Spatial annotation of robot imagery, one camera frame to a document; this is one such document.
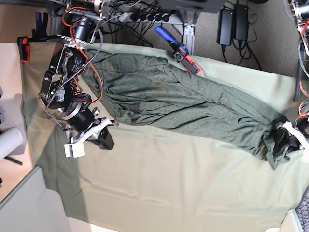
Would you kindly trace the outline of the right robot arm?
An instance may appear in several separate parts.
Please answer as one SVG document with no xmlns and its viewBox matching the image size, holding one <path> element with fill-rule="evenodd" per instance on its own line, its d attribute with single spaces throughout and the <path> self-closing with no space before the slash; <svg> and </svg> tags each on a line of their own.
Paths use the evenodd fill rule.
<svg viewBox="0 0 309 232">
<path fill-rule="evenodd" d="M 103 0 L 66 0 L 61 16 L 57 37 L 62 39 L 54 49 L 49 68 L 44 74 L 39 99 L 46 113 L 66 133 L 66 156 L 82 156 L 85 141 L 90 141 L 101 149 L 111 150 L 114 143 L 108 132 L 113 124 L 107 118 L 99 118 L 98 108 L 90 110 L 90 105 L 100 101 L 103 81 L 92 61 L 98 55 L 86 55 L 86 45 L 92 44 L 99 36 L 103 45 L 103 33 L 99 29 L 103 16 Z M 99 81 L 99 97 L 93 100 L 84 93 L 78 77 L 90 69 Z"/>
</svg>

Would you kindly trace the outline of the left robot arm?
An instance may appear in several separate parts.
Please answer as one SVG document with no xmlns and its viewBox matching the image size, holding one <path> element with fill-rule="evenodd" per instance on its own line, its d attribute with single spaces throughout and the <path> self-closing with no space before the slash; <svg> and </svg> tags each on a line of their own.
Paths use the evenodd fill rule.
<svg viewBox="0 0 309 232">
<path fill-rule="evenodd" d="M 299 32 L 298 68 L 293 101 L 297 102 L 300 94 L 309 97 L 309 90 L 302 84 L 302 77 L 309 76 L 309 2 L 305 0 L 286 0 L 285 9 L 290 11 L 296 29 Z M 309 101 L 302 101 L 297 110 L 295 122 L 288 120 L 277 125 L 274 131 L 274 158 L 284 158 L 289 152 L 303 151 L 303 161 L 309 157 Z"/>
</svg>

